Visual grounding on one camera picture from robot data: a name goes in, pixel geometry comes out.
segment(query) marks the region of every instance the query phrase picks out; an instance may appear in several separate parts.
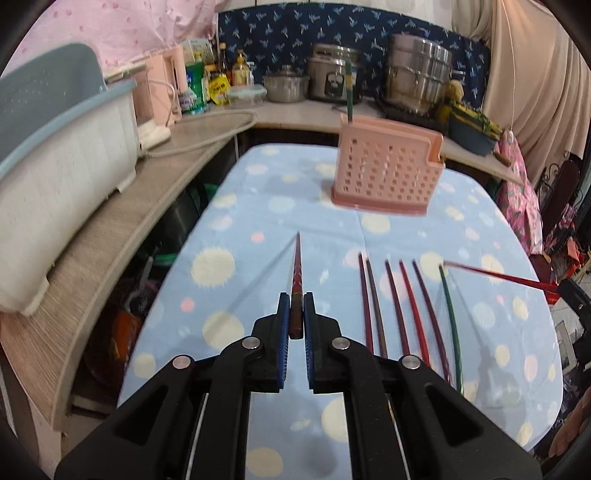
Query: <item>green chopstick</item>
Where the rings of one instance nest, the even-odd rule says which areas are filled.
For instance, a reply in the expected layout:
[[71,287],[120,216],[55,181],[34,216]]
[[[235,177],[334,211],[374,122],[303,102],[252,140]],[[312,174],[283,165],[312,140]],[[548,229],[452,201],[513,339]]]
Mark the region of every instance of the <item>green chopstick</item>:
[[460,350],[460,338],[457,334],[456,316],[453,313],[452,296],[449,293],[447,286],[447,280],[445,273],[443,272],[443,266],[439,265],[439,274],[441,275],[441,282],[443,283],[443,291],[445,293],[445,299],[447,303],[447,311],[449,312],[449,322],[452,326],[452,339],[453,339],[453,356],[454,363],[456,364],[456,390],[460,395],[464,395],[464,384],[462,379],[462,352]]

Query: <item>polka dot tablecloth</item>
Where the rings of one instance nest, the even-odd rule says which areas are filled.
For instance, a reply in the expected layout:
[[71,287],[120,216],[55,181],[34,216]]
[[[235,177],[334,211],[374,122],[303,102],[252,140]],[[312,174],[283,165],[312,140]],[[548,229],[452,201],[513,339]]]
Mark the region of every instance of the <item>polka dot tablecloth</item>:
[[[399,358],[402,350],[386,259],[394,268],[411,350],[420,353],[398,271],[398,261],[405,261],[439,374],[436,341],[411,261],[416,259],[423,272],[452,372],[452,336],[438,271],[442,259],[535,278],[511,228],[472,179],[445,170],[426,216],[380,215],[331,203],[336,157],[335,148],[265,145],[240,159],[164,282],[135,347],[120,402],[175,355],[216,355],[249,334],[257,318],[275,312],[279,294],[291,292],[298,231],[304,291],[314,293],[319,313],[337,319],[345,336],[361,342],[357,256],[359,251],[370,256],[390,358]],[[560,358],[544,295],[466,271],[447,275],[465,396],[530,449],[554,422],[562,399]],[[246,477],[350,478],[342,396],[310,392],[303,340],[290,342],[285,389],[252,396]]]

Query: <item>wooden counter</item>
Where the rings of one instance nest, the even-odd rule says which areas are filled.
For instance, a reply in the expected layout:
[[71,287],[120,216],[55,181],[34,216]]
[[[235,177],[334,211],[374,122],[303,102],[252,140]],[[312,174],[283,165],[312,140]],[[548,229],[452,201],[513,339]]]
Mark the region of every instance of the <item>wooden counter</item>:
[[[331,103],[313,100],[305,100],[300,103],[265,102],[255,111],[259,115],[256,123],[257,128],[282,128],[332,134],[340,132],[341,112],[333,108]],[[353,109],[353,115],[377,117],[380,114],[380,111],[374,107],[372,100],[363,100]],[[449,138],[444,139],[441,154],[450,160],[455,160],[501,180],[510,181],[520,186],[524,185],[510,168],[501,164],[493,155],[486,157],[475,155]]]
[[[248,115],[206,122],[197,117],[174,126],[172,142],[159,151],[213,138],[249,120]],[[140,161],[135,181],[99,207],[56,261],[36,313],[29,318],[0,313],[2,347],[52,428],[61,429],[90,333],[129,260],[172,201],[226,143]]]

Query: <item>pink plastic basket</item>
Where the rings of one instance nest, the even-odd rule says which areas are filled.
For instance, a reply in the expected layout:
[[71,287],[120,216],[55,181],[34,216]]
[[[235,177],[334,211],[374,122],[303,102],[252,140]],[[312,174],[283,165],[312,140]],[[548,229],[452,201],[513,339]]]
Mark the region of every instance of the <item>pink plastic basket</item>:
[[337,205],[425,215],[445,165],[443,136],[379,118],[341,116],[339,158],[332,188]]

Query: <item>cloth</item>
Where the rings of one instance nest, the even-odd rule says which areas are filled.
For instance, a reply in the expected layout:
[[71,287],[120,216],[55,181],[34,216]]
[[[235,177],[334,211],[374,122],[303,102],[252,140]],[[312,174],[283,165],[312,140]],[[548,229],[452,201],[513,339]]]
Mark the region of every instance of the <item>cloth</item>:
[[530,182],[537,184],[544,167],[560,165],[566,151],[582,158],[591,118],[591,72],[560,23],[533,0],[455,1],[454,30],[491,48],[482,110],[503,128],[512,118],[512,36],[513,131]]
[[[398,261],[403,259],[423,320],[431,364],[437,344],[411,262],[423,272],[453,375],[453,342],[438,265],[470,263],[535,279],[494,202],[474,180],[445,170],[426,216],[379,215],[329,200],[337,149],[263,145],[249,150],[220,186],[172,266],[152,306],[125,375],[119,403],[184,353],[216,355],[275,313],[291,292],[295,237],[301,232],[304,292],[343,335],[365,343],[358,252],[372,260],[390,358],[402,354],[384,261],[389,258],[411,352],[420,356]],[[560,358],[542,292],[449,271],[468,399],[526,449],[542,438],[562,399]],[[374,324],[374,350],[378,335]],[[304,342],[288,350],[285,389],[251,400],[247,479],[261,456],[281,478],[350,478],[342,396],[308,389]]]
[[510,160],[514,160],[511,170],[524,182],[520,187],[513,182],[503,182],[497,204],[528,255],[541,255],[544,252],[542,237],[542,218],[540,205],[534,188],[527,179],[525,163],[517,140],[509,145],[506,134],[497,143],[495,150]]
[[219,15],[219,36],[228,45],[230,57],[243,49],[248,60],[255,62],[253,74],[257,83],[262,83],[263,75],[276,72],[285,64],[306,72],[311,45],[329,43],[363,52],[363,87],[375,90],[382,83],[389,36],[396,33],[428,38],[450,50],[453,68],[466,73],[462,82],[465,102],[480,108],[488,76],[489,49],[437,25],[392,11],[316,2],[259,5]]
[[4,73],[72,41],[93,47],[105,71],[186,37],[211,33],[220,1],[56,0],[25,35]]

